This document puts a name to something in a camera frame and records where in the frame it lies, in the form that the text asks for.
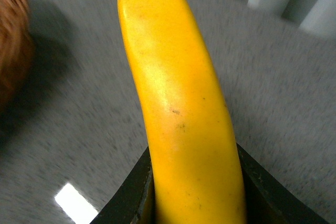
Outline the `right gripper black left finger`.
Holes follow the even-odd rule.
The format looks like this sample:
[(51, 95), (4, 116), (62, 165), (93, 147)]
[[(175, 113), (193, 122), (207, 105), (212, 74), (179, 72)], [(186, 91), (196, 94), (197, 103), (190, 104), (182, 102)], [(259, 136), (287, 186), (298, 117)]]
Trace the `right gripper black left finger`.
[(148, 149), (92, 223), (154, 223), (154, 180)]

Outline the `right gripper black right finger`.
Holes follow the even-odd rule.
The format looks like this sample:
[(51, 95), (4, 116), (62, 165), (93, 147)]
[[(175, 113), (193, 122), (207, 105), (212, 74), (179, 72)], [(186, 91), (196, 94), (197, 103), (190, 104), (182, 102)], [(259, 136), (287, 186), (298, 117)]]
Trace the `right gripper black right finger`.
[(327, 223), (240, 145), (237, 149), (244, 179), (248, 223)]

